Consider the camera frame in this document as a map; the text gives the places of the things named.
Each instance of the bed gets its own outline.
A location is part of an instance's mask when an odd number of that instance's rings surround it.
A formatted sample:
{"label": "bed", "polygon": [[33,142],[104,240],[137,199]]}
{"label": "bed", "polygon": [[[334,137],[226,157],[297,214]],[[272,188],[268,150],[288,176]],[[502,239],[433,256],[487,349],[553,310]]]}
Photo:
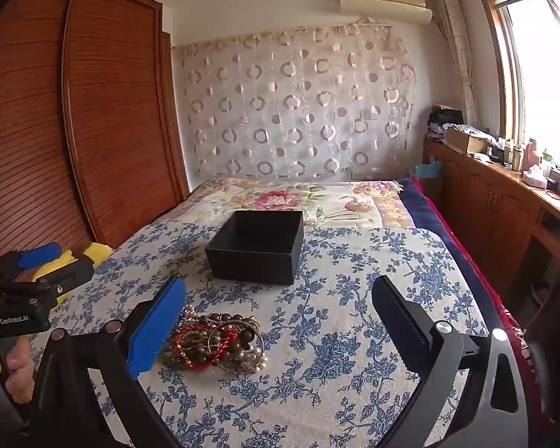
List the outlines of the bed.
{"label": "bed", "polygon": [[[236,209],[301,209],[305,239],[292,287],[213,278],[204,246]],[[340,184],[211,180],[142,228],[52,312],[72,333],[124,319],[170,275],[185,280],[198,312],[254,315],[268,366],[231,376],[218,368],[178,371],[162,364],[139,377],[183,446],[367,447],[392,425],[419,379],[403,366],[371,305],[387,274],[434,320],[487,335],[509,332],[527,395],[535,386],[514,320],[433,204],[411,179]],[[40,357],[47,334],[33,342]],[[454,384],[427,444],[444,436],[464,387]],[[99,377],[96,393],[117,439],[128,437]]]}

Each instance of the brown louvered door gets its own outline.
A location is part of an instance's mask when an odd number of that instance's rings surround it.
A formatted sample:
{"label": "brown louvered door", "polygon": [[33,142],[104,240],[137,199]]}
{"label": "brown louvered door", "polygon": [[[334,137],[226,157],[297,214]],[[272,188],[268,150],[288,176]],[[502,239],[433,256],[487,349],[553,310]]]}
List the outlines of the brown louvered door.
{"label": "brown louvered door", "polygon": [[160,10],[71,0],[64,37],[67,136],[100,242],[120,246],[181,200],[162,107]]}
{"label": "brown louvered door", "polygon": [[90,239],[62,121],[69,0],[10,0],[0,13],[0,255]]}

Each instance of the pink bottle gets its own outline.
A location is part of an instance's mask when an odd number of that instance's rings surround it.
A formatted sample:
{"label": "pink bottle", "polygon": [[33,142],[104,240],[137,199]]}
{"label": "pink bottle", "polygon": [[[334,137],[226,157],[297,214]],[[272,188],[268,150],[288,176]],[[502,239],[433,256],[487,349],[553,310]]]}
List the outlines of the pink bottle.
{"label": "pink bottle", "polygon": [[539,155],[537,153],[538,143],[535,140],[529,140],[525,147],[525,154],[523,156],[523,164],[521,166],[521,174],[525,170],[529,170],[533,165],[539,166]]}

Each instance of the blue gripper pad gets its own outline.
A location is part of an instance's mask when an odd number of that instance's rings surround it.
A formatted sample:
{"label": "blue gripper pad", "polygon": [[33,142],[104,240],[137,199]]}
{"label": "blue gripper pad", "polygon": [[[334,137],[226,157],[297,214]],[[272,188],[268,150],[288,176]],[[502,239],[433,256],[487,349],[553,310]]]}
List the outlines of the blue gripper pad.
{"label": "blue gripper pad", "polygon": [[133,379],[147,372],[178,320],[186,303],[184,281],[171,277],[154,298],[154,304],[129,340],[127,370]]}
{"label": "blue gripper pad", "polygon": [[42,264],[49,263],[58,259],[62,254],[60,246],[55,242],[40,246],[30,251],[23,251],[18,260],[17,266],[21,269],[33,269]]}

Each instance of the yellow cloth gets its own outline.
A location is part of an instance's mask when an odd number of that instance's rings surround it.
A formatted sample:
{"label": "yellow cloth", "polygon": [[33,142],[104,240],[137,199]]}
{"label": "yellow cloth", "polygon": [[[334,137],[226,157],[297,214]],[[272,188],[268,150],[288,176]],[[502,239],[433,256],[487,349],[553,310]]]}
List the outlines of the yellow cloth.
{"label": "yellow cloth", "polygon": [[[112,252],[114,252],[114,249],[112,249],[111,247],[104,244],[100,244],[98,242],[92,242],[91,245],[87,249],[85,249],[85,251],[83,251],[83,254],[91,258],[91,260],[94,262],[94,267],[97,267],[100,264],[102,264],[106,259],[108,259],[112,254]],[[32,281],[37,281],[38,278],[41,278],[42,276],[45,276],[48,273],[51,273],[52,271],[55,271],[60,267],[73,263],[76,260],[77,258],[73,257],[73,251],[67,249],[60,255],[58,259],[55,259],[54,261],[50,261],[49,263],[40,266],[39,269],[37,269],[37,271],[33,275]],[[60,298],[58,298],[58,303],[64,300],[68,295],[69,293],[67,293],[66,295],[62,295]]]}

